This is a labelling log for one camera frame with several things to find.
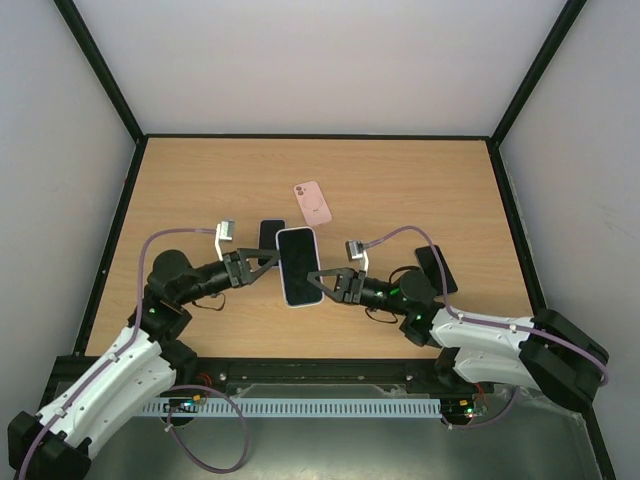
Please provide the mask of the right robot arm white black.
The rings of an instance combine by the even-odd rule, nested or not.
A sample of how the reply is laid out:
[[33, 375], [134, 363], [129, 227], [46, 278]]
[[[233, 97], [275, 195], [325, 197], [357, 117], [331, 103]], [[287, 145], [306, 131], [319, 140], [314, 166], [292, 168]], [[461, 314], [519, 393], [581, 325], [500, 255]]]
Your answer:
[[447, 307], [419, 269], [393, 282], [352, 268], [311, 272], [307, 281], [336, 303], [400, 316], [399, 328], [409, 341], [440, 348], [436, 379], [450, 392], [467, 383], [509, 384], [584, 413], [605, 377], [606, 350], [555, 310], [496, 317]]

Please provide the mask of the green phone black screen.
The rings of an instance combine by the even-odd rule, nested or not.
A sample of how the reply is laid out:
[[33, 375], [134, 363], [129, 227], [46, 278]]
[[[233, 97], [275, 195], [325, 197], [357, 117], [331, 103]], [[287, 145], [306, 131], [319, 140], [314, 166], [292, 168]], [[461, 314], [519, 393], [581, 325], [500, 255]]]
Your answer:
[[420, 268], [439, 296], [443, 295], [444, 290], [447, 290], [448, 294], [458, 291], [457, 283], [438, 245], [435, 245], [434, 248], [430, 246], [419, 247], [414, 251], [414, 254]]

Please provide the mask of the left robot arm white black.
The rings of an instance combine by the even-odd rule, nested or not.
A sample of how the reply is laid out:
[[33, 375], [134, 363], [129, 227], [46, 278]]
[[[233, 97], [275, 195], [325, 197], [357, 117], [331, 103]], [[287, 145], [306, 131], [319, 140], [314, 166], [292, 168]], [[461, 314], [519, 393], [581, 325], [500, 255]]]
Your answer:
[[83, 479], [105, 444], [140, 409], [195, 375], [197, 355], [179, 336], [186, 305], [253, 284], [278, 263], [276, 250], [240, 248], [200, 267], [179, 250], [156, 257], [139, 305], [109, 349], [35, 415], [8, 426], [9, 464], [19, 479]]

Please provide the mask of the pink phone case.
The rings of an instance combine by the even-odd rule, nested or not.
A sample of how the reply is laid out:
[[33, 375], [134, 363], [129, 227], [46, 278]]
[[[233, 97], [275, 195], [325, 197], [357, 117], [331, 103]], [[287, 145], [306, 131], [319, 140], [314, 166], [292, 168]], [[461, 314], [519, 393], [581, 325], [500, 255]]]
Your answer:
[[316, 181], [296, 184], [293, 191], [308, 226], [324, 225], [332, 220], [331, 211]]

